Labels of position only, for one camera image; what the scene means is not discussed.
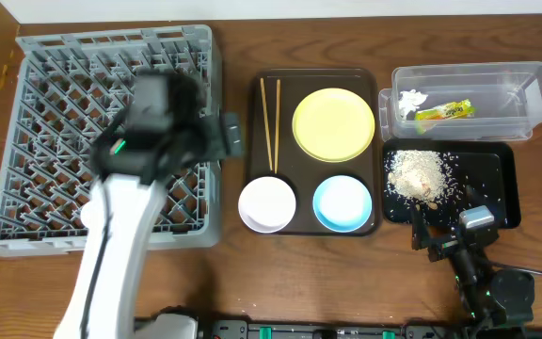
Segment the rice food scraps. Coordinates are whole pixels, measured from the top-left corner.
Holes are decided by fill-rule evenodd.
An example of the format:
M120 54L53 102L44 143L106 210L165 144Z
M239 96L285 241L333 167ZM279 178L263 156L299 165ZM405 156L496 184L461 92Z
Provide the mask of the rice food scraps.
M501 166L488 154L420 150L389 151L384 159L384 213L407 222L411 205L443 222L469 209L465 185L473 186L498 218L506 213Z

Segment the light blue bowl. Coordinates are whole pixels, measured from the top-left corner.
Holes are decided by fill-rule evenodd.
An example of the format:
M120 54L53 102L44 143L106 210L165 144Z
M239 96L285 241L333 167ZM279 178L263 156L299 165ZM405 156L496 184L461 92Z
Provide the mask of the light blue bowl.
M331 232L353 233L371 217L373 199L360 180L336 175L325 179L315 189L312 210L318 221Z

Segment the wooden chopstick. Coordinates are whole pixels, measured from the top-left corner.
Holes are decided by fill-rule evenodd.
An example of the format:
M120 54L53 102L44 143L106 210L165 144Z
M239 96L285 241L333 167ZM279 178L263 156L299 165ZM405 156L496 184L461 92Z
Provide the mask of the wooden chopstick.
M263 122L264 122L265 142L266 142L266 150L267 150L267 157L268 157L268 166L269 166L269 170L273 171L269 119L268 119L268 111L267 111L265 84L264 84L263 78L260 78L260 89L261 89L261 97L262 97L262 104L263 104Z
M276 115L275 115L275 143L274 143L274 173L279 170L279 129L280 129L280 79L276 81Z

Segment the green orange snack wrapper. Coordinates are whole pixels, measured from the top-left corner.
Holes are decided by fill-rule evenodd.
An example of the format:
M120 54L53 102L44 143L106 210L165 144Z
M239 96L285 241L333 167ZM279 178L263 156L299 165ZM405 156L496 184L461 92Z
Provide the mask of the green orange snack wrapper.
M416 121L449 120L471 117L475 107L469 99L461 102L450 102L438 105L430 109L418 111L415 115Z

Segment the white pink bowl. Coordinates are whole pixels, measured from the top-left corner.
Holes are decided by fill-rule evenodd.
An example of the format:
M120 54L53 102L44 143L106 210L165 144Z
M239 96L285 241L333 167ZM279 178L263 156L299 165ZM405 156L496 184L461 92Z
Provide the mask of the white pink bowl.
M252 180L238 199L241 220L250 230L261 234L272 234L285 228L293 219L295 210L294 191L274 176Z

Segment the white tissue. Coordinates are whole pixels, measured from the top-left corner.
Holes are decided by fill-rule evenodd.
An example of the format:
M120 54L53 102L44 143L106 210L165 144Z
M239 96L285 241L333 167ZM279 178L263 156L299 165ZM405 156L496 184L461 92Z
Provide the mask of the white tissue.
M427 100L428 95L415 89L401 91L398 101L398 111L402 119L406 119L409 113L415 113Z

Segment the yellow round plate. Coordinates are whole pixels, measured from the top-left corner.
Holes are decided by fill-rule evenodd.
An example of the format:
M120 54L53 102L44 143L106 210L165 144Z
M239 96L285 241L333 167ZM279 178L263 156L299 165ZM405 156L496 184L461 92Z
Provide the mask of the yellow round plate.
M328 163L354 159L375 134L374 112L367 102L347 89L319 89L296 107L292 130L301 150Z

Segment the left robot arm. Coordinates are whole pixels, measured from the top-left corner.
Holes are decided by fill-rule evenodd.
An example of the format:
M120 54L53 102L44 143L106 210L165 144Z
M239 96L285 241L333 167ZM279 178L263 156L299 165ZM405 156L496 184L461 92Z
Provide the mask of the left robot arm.
M195 75L146 71L134 100L90 147L94 183L81 220L88 238L57 338L199 338L193 315L153 316L138 327L136 294L155 221L173 176L242 151L239 127L203 117L206 93Z

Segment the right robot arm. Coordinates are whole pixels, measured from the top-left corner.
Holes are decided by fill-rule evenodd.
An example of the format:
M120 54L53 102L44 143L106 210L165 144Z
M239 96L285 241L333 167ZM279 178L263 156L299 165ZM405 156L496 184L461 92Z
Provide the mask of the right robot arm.
M447 234L433 236L419 207L411 210L412 248L428 251L432 262L448 260L456 288L471 316L461 338L522 338L523 325L534 319L534 278L514 268L496 270L485 247L498 238L491 211L479 205L462 211Z

